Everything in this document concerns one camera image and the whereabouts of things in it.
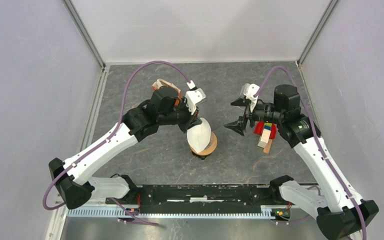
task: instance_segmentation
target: white panel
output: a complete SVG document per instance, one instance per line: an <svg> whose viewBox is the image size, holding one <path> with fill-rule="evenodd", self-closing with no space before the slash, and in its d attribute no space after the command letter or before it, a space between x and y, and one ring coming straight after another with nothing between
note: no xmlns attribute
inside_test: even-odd
<svg viewBox="0 0 384 240"><path fill-rule="evenodd" d="M384 1L340 1L303 65L330 154L380 212L384 239Z"/></svg>
<svg viewBox="0 0 384 240"><path fill-rule="evenodd" d="M73 0L104 61L296 60L329 0Z"/></svg>
<svg viewBox="0 0 384 240"><path fill-rule="evenodd" d="M78 151L99 73L60 0L0 0L0 240L44 239L48 162Z"/></svg>

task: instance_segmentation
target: red object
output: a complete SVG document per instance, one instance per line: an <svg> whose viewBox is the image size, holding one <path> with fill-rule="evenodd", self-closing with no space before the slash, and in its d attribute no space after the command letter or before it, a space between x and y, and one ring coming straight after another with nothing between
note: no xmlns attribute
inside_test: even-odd
<svg viewBox="0 0 384 240"><path fill-rule="evenodd" d="M264 128L264 122L259 121L259 122L257 123L257 125L255 126L254 133L255 133L255 134L258 134L258 135L263 134L263 128Z"/></svg>
<svg viewBox="0 0 384 240"><path fill-rule="evenodd" d="M276 125L273 123L271 125L271 132L270 132L270 137L268 137L269 139L275 139L276 138L276 133L278 132L277 128L276 128Z"/></svg>

